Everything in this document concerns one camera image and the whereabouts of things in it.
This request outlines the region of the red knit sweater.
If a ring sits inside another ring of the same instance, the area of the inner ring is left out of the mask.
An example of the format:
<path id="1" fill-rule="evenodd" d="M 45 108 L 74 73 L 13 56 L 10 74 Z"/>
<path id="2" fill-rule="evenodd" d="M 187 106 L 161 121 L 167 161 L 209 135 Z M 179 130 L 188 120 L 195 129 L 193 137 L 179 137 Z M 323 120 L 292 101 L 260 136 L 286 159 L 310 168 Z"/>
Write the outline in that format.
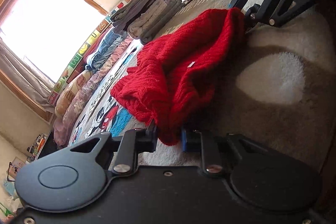
<path id="1" fill-rule="evenodd" d="M 136 66 L 127 69 L 110 94 L 138 121 L 154 121 L 163 144 L 176 145 L 187 118 L 212 100 L 213 71 L 244 32 L 238 8 L 206 10 L 143 46 Z"/>

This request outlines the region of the grey folded clothes stack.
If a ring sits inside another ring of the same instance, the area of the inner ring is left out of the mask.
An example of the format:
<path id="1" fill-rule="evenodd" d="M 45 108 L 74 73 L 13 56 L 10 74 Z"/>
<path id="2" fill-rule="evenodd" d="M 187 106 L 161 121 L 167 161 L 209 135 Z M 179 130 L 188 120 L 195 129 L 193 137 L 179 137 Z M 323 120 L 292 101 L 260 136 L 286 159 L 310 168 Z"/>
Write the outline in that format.
<path id="1" fill-rule="evenodd" d="M 110 17 L 113 32 L 126 32 L 145 45 L 184 6 L 185 2 L 182 0 L 130 0 Z"/>

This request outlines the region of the pink floral pillow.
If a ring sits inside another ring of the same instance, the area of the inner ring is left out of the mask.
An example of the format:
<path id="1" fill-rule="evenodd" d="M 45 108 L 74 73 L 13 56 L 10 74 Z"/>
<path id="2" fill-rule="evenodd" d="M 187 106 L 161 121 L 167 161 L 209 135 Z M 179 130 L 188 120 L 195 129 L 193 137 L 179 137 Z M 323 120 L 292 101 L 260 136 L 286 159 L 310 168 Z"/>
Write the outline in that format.
<path id="1" fill-rule="evenodd" d="M 122 54 L 126 51 L 133 38 L 128 36 L 122 41 L 114 50 L 114 52 L 107 58 L 102 67 L 93 74 L 93 76 L 83 85 L 76 93 L 74 99 L 65 111 L 62 118 L 56 118 L 54 123 L 54 141 L 59 148 L 64 148 L 70 139 L 72 128 L 83 111 L 87 102 L 98 88 L 102 79 L 112 69 L 113 65 L 120 59 Z"/>

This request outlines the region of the orange cartoon pillow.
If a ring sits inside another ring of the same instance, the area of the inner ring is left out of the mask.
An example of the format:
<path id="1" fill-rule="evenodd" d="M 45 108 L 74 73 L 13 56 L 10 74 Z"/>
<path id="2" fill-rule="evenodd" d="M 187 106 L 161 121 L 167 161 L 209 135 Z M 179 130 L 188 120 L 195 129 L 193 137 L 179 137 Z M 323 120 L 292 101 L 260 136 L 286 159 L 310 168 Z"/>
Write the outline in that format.
<path id="1" fill-rule="evenodd" d="M 61 118 L 64 116 L 76 94 L 88 82 L 92 75 L 92 71 L 84 70 L 82 73 L 77 75 L 62 91 L 55 106 L 55 115 L 57 117 Z"/>

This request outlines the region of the blue folded quilt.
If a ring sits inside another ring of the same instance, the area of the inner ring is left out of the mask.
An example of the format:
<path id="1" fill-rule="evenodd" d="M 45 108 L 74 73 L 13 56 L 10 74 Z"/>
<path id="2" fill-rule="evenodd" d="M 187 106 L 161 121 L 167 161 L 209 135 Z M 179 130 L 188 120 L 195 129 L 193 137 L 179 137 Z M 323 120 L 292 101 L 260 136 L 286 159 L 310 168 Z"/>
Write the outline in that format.
<path id="1" fill-rule="evenodd" d="M 113 28 L 103 36 L 98 43 L 95 51 L 89 54 L 86 58 L 85 69 L 89 71 L 97 71 L 102 67 L 108 57 L 127 37 L 127 32 L 121 31 L 119 34 L 114 33 Z"/>

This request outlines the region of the grey window curtain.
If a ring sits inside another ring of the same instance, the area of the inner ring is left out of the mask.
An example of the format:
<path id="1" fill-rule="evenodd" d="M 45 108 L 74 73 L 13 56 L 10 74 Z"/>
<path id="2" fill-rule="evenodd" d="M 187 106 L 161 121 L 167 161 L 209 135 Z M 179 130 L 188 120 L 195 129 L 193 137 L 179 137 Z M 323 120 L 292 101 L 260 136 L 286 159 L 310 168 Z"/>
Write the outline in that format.
<path id="1" fill-rule="evenodd" d="M 44 110 L 54 113 L 55 107 L 47 103 L 54 87 L 49 79 L 27 58 L 20 59 L 1 39 L 1 71 Z"/>

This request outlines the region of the wooden framed window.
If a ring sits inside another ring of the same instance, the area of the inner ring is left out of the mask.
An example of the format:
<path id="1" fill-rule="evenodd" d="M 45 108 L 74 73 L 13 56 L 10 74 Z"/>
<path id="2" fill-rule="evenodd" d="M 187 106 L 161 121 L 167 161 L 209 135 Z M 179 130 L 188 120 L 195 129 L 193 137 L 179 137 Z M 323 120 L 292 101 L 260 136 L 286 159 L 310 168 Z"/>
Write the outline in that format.
<path id="1" fill-rule="evenodd" d="M 67 34 L 72 31 L 78 34 L 79 24 L 84 21 L 78 16 L 79 4 L 83 4 L 85 10 L 92 11 L 94 19 L 108 14 L 94 0 L 4 1 L 1 6 L 1 26 L 10 29 L 5 44 L 21 60 L 27 58 L 53 81 L 52 76 L 60 71 L 65 60 L 57 50 L 69 51 L 74 41 Z M 51 120 L 53 113 L 29 99 L 3 71 L 1 81 L 43 120 Z"/>

